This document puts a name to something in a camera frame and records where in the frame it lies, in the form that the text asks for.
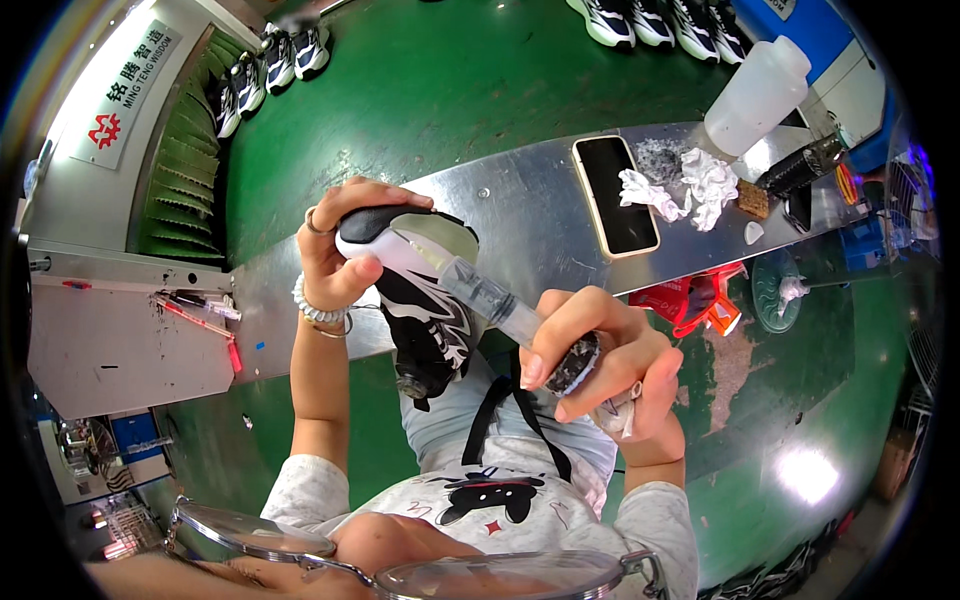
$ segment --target gray t-shirt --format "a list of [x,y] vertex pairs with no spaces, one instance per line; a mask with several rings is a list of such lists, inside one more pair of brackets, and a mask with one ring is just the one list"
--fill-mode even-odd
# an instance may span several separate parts
[[[597,550],[619,557],[648,548],[660,557],[672,598],[696,597],[698,561],[686,494],[651,482],[624,497],[613,526],[598,517],[606,499],[596,471],[564,448],[572,483],[557,475],[540,440],[490,436],[483,465],[460,465],[463,442],[423,461],[423,473],[387,490],[354,512],[344,473],[308,454],[283,463],[261,516],[329,536],[365,512],[423,518],[440,531],[488,554]],[[613,596],[641,598],[643,573],[624,579]]]

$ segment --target white plastic bottle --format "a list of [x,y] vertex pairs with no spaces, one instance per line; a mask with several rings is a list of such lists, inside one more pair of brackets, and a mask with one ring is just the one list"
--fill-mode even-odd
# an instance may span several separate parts
[[759,41],[704,117],[710,141],[741,156],[806,98],[810,59],[786,36]]

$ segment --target phone case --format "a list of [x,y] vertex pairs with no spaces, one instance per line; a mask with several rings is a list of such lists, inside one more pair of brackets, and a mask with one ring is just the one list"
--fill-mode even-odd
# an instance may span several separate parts
[[600,219],[600,211],[597,210],[596,199],[593,197],[593,190],[590,188],[590,182],[587,179],[587,171],[584,170],[584,163],[580,159],[580,153],[577,151],[577,144],[580,142],[586,142],[591,139],[605,139],[608,137],[615,137],[623,143],[624,148],[627,149],[627,156],[630,157],[630,163],[633,165],[634,170],[636,170],[636,159],[634,158],[634,153],[630,152],[630,146],[627,145],[627,140],[623,139],[620,135],[595,135],[594,137],[581,137],[577,141],[573,142],[573,162],[577,166],[577,177],[580,178],[580,183],[584,186],[584,191],[587,193],[587,205],[590,208],[590,217],[593,219],[593,226],[596,227],[598,237],[600,238],[600,250],[603,251],[603,254],[608,258],[623,258],[625,256],[634,256],[636,254],[646,254],[647,252],[653,252],[660,247],[660,230],[657,228],[657,219],[654,218],[653,211],[650,211],[650,220],[653,222],[654,233],[657,235],[657,244],[652,248],[644,248],[641,250],[634,250],[631,252],[621,252],[619,254],[614,254],[610,251],[610,246],[607,243],[607,233],[603,229],[603,221]]

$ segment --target plastic bottle cap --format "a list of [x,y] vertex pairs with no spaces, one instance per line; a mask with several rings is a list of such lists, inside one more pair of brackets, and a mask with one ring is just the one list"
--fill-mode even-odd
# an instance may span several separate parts
[[777,36],[777,39],[774,40],[773,51],[774,56],[777,57],[783,68],[798,77],[806,77],[806,74],[813,68],[810,65],[810,59],[806,57],[800,46],[787,36]]

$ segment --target green round base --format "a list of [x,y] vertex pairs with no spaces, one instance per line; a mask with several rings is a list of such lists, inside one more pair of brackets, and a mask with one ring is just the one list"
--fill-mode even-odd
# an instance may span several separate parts
[[784,277],[799,276],[797,263],[787,250],[774,250],[758,256],[754,261],[754,270],[750,273],[754,310],[760,324],[770,333],[785,332],[800,316],[800,298],[787,303],[783,316],[778,314],[780,281]]

